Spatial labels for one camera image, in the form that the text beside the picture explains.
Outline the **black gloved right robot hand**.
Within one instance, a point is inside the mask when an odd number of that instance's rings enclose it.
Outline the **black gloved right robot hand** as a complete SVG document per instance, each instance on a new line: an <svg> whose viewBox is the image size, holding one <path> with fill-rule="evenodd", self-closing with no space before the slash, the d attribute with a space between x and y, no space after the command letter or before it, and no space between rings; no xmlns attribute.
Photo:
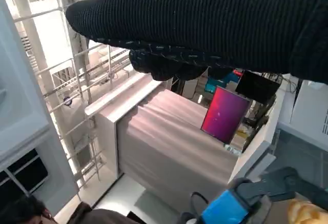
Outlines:
<svg viewBox="0 0 328 224"><path fill-rule="evenodd" d="M65 15L155 80L242 69L327 83L327 0L82 0Z"/></svg>

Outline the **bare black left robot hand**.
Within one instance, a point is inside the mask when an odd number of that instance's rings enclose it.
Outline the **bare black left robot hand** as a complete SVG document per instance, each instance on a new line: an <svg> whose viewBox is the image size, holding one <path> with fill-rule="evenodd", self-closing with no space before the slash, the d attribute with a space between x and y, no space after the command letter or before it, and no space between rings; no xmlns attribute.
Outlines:
<svg viewBox="0 0 328 224"><path fill-rule="evenodd" d="M304 189L304 180L291 167L263 174L258 181L237 178L208 204L197 223L245 223L259 212L263 198L292 199Z"/></svg>

